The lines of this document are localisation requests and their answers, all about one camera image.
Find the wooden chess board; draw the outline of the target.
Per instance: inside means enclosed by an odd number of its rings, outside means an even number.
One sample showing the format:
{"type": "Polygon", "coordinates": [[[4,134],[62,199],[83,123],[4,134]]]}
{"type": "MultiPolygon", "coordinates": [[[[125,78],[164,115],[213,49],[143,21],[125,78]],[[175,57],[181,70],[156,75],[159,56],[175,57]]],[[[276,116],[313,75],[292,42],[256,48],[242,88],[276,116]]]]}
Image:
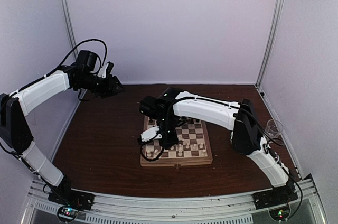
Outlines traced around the wooden chess board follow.
{"type": "Polygon", "coordinates": [[[195,166],[195,165],[209,165],[213,161],[208,130],[206,123],[200,120],[197,124],[184,124],[176,128],[177,135],[182,135],[185,141],[179,141],[175,145],[175,149],[164,150],[160,158],[156,161],[150,162],[140,157],[140,165],[142,167],[155,166],[195,166]],[[187,150],[185,145],[189,143],[190,148],[187,150]],[[203,143],[206,149],[206,156],[202,156],[199,145],[203,143]],[[183,156],[177,156],[177,148],[179,144],[183,146],[183,156]],[[192,145],[197,144],[198,148],[192,150],[192,145]]]}

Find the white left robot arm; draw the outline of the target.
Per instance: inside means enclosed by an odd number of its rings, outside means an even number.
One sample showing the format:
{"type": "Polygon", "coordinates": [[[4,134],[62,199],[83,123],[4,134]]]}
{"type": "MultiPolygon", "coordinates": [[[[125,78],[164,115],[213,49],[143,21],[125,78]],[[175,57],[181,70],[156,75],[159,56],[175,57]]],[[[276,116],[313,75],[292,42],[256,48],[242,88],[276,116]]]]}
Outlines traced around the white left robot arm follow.
{"type": "Polygon", "coordinates": [[[85,89],[95,96],[107,98],[124,91],[116,76],[90,72],[57,70],[35,83],[10,94],[1,94],[1,139],[9,154],[28,166],[49,185],[65,205],[76,200],[67,176],[55,167],[35,142],[28,118],[53,97],[70,89],[85,89]]]}

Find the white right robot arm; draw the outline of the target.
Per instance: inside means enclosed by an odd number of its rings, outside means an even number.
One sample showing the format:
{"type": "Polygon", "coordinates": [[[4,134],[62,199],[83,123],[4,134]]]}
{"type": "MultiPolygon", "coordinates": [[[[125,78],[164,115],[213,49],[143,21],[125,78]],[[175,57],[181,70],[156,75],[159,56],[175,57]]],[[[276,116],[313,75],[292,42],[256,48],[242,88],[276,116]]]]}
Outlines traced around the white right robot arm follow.
{"type": "Polygon", "coordinates": [[[268,177],[274,203],[283,203],[295,193],[294,178],[269,146],[272,140],[259,125],[250,101],[220,101],[167,88],[155,100],[155,118],[162,136],[161,146],[165,149],[178,141],[175,129],[180,117],[203,120],[231,131],[233,150],[249,157],[268,177]]]}

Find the black chess pieces rows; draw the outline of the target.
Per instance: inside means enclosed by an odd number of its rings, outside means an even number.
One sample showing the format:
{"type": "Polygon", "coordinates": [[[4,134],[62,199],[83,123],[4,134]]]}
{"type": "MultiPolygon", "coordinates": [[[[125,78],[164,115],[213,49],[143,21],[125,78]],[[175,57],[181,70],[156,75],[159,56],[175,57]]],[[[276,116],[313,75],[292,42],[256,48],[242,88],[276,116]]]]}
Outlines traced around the black chess pieces rows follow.
{"type": "MultiPolygon", "coordinates": [[[[182,126],[186,123],[188,124],[197,124],[199,123],[200,120],[199,119],[194,119],[194,118],[188,118],[188,117],[181,117],[179,118],[179,121],[177,122],[177,127],[182,126]]],[[[147,125],[151,125],[151,126],[156,126],[156,121],[148,118],[147,119],[147,125]]]]}

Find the pile of white chess pieces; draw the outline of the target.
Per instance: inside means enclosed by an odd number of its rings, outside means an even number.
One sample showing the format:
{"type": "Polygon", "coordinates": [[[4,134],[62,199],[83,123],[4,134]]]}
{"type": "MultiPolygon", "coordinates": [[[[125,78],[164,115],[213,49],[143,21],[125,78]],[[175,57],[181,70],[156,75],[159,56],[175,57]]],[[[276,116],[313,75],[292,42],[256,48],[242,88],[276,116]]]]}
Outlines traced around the pile of white chess pieces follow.
{"type": "Polygon", "coordinates": [[[185,139],[183,138],[182,135],[178,135],[177,138],[178,138],[179,141],[182,141],[182,142],[185,141],[185,139]]]}

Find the left round controller board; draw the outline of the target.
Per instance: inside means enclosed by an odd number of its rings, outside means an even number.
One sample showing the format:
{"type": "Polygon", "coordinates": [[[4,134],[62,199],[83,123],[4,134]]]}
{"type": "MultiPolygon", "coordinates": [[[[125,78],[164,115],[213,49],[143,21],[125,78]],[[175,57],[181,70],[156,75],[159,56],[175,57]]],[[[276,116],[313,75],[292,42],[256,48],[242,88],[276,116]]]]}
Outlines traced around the left round controller board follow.
{"type": "Polygon", "coordinates": [[[60,221],[70,222],[73,221],[79,213],[79,210],[71,208],[70,206],[61,206],[57,210],[57,217],[60,221]]]}

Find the round controller board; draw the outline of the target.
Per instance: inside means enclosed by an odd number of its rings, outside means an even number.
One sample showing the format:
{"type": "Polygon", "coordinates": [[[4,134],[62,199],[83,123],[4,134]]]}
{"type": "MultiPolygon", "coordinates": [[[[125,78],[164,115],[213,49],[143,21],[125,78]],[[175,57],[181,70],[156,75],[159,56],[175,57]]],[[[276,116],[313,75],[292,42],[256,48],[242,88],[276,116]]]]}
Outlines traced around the round controller board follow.
{"type": "Polygon", "coordinates": [[[61,206],[57,210],[57,217],[60,221],[70,222],[73,221],[79,213],[79,210],[71,208],[70,206],[61,206]]]}
{"type": "Polygon", "coordinates": [[[269,215],[274,221],[285,221],[290,216],[290,207],[269,209],[269,215]]]}

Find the right round controller board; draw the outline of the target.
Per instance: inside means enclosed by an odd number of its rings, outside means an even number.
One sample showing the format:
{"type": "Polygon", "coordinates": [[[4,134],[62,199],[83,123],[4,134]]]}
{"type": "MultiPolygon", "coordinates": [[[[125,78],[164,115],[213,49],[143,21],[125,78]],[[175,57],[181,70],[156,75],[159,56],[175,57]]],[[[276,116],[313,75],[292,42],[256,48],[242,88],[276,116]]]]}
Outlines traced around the right round controller board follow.
{"type": "Polygon", "coordinates": [[[290,216],[290,207],[269,209],[269,215],[274,221],[285,221],[290,216]]]}

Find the clear drinking glass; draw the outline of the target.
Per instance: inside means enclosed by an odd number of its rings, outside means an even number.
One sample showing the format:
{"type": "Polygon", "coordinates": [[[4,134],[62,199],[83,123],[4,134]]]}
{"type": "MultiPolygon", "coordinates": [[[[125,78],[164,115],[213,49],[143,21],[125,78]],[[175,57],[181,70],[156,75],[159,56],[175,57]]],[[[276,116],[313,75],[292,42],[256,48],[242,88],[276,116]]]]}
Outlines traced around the clear drinking glass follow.
{"type": "Polygon", "coordinates": [[[266,124],[265,131],[269,137],[278,138],[281,135],[283,129],[283,125],[280,121],[270,119],[266,124]]]}

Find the aluminium front rail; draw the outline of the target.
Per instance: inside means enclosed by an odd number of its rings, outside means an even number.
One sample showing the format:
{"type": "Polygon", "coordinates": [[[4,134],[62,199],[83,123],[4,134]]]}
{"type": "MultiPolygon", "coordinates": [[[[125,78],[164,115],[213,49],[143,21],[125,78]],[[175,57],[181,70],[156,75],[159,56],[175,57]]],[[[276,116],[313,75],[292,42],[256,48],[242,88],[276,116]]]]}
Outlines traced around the aluminium front rail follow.
{"type": "MultiPolygon", "coordinates": [[[[303,200],[287,221],[278,222],[269,208],[257,209],[255,192],[192,198],[142,198],[94,193],[90,211],[70,223],[329,223],[312,179],[298,183],[303,200]]],[[[27,205],[19,223],[62,223],[60,205],[48,201],[43,183],[33,179],[27,205]]]]}

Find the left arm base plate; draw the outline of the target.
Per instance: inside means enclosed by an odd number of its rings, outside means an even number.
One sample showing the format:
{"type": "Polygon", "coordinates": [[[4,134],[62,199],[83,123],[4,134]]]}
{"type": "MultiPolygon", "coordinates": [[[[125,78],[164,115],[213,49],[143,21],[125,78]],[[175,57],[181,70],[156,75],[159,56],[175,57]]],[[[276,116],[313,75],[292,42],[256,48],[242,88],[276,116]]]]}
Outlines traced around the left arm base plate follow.
{"type": "Polygon", "coordinates": [[[71,206],[77,210],[91,210],[95,195],[87,192],[72,190],[67,199],[61,199],[54,192],[48,196],[48,200],[57,204],[71,206]]]}

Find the left aluminium frame post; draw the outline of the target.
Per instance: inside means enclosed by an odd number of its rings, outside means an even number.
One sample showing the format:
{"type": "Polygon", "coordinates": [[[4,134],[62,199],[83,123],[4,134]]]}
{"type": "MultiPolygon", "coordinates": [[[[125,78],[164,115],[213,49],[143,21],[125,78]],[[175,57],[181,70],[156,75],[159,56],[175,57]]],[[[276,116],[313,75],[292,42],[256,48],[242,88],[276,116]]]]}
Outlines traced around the left aluminium frame post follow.
{"type": "Polygon", "coordinates": [[[72,22],[71,22],[68,0],[60,0],[60,1],[61,1],[62,10],[63,10],[65,26],[66,26],[66,29],[67,29],[69,44],[70,44],[71,48],[74,48],[77,43],[76,43],[74,31],[73,31],[72,22]]]}

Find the aluminium frame post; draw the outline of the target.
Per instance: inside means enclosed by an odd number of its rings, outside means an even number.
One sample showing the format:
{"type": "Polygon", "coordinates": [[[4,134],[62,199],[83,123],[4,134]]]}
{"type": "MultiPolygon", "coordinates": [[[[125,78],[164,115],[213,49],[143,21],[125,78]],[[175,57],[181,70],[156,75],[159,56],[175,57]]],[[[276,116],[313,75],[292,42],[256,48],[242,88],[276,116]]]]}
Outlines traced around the aluminium frame post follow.
{"type": "Polygon", "coordinates": [[[70,44],[71,48],[74,48],[77,43],[76,43],[74,31],[73,31],[72,22],[71,22],[68,0],[60,0],[60,1],[61,1],[62,10],[63,10],[65,26],[66,26],[66,29],[67,29],[69,44],[70,44]]]}
{"type": "Polygon", "coordinates": [[[271,21],[269,34],[268,34],[267,44],[265,47],[261,67],[258,73],[258,78],[255,84],[256,88],[259,90],[262,88],[262,83],[263,83],[264,76],[265,76],[265,73],[268,67],[269,59],[272,55],[274,42],[275,42],[275,38],[277,35],[277,31],[278,31],[278,25],[279,25],[281,13],[282,13],[283,6],[284,6],[284,1],[285,0],[275,0],[275,7],[274,7],[273,17],[271,21]]]}

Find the right aluminium frame post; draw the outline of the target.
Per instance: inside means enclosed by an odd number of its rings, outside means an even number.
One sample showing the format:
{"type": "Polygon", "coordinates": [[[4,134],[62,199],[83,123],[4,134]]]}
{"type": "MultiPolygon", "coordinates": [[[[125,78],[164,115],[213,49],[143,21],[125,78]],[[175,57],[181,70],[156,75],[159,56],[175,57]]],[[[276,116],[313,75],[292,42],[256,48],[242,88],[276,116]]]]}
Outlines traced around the right aluminium frame post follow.
{"type": "Polygon", "coordinates": [[[258,73],[258,78],[255,84],[256,88],[259,90],[262,88],[262,83],[263,83],[264,76],[265,76],[265,73],[268,67],[269,59],[272,55],[274,42],[275,42],[275,38],[277,35],[277,31],[278,31],[278,25],[279,25],[281,13],[282,13],[283,6],[284,6],[284,1],[285,0],[275,0],[275,7],[274,7],[273,17],[271,21],[269,34],[268,34],[267,44],[265,47],[261,67],[258,73]]]}

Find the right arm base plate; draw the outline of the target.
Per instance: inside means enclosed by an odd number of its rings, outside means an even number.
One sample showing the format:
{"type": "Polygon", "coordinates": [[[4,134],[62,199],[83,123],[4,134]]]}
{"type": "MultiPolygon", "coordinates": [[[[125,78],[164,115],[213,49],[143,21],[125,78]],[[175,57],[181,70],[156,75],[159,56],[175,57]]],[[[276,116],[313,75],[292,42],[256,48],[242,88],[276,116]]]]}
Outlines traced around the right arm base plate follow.
{"type": "Polygon", "coordinates": [[[288,194],[286,191],[278,191],[277,189],[256,192],[252,197],[257,210],[287,204],[298,199],[296,192],[288,194]]]}

